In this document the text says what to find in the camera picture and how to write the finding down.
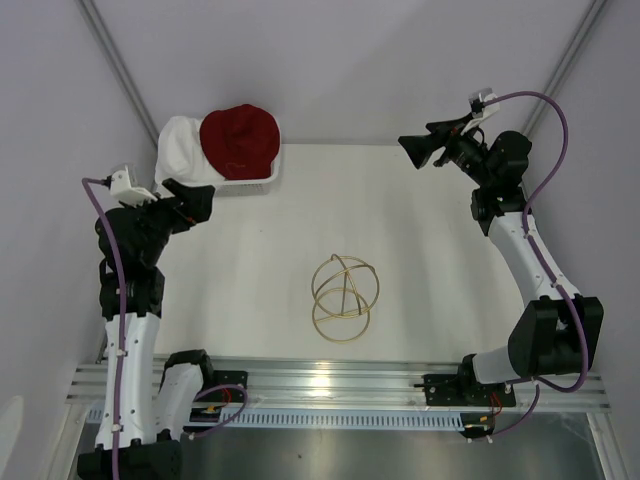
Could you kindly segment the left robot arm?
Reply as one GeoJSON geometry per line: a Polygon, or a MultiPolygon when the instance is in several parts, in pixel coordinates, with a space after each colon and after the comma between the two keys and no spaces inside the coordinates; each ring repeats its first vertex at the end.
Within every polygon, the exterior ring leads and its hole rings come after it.
{"type": "Polygon", "coordinates": [[[104,210],[92,192],[97,183],[82,181],[98,214],[107,379],[94,449],[79,456],[77,474],[82,479],[178,479],[180,440],[194,402],[222,392],[224,401],[241,409],[249,403],[245,384],[219,382],[204,350],[170,355],[159,390],[152,390],[165,285],[157,263],[171,236],[210,219],[215,188],[169,179],[163,183],[167,197],[142,190],[104,210]]]}

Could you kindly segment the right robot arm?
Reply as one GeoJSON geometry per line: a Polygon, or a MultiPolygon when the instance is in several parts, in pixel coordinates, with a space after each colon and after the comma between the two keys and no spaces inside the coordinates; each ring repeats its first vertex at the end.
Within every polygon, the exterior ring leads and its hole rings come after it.
{"type": "Polygon", "coordinates": [[[502,254],[524,304],[505,346],[465,356],[453,375],[424,376],[427,404],[512,407],[512,384],[546,383],[551,375],[577,374],[571,388],[579,389],[593,364],[604,307],[566,279],[537,232],[521,188],[530,140],[504,131],[488,145],[475,137],[479,128],[471,116],[426,129],[399,137],[399,145],[417,169],[437,154],[436,166],[452,162],[476,183],[473,219],[502,254]]]}

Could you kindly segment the red bucket hat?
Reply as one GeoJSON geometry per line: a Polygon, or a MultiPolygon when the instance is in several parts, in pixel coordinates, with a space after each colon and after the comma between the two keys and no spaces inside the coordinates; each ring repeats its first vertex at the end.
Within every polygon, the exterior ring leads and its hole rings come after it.
{"type": "Polygon", "coordinates": [[[251,104],[209,113],[199,139],[208,163],[229,181],[269,177],[281,145],[276,119],[251,104]]]}

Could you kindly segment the white bucket hat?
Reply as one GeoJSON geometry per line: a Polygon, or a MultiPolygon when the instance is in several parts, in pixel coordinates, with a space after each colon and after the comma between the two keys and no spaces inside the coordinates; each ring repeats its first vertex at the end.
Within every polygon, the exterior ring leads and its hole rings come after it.
{"type": "Polygon", "coordinates": [[[155,182],[173,179],[187,186],[221,185],[225,178],[215,170],[202,150],[201,119],[174,116],[158,139],[155,182]]]}

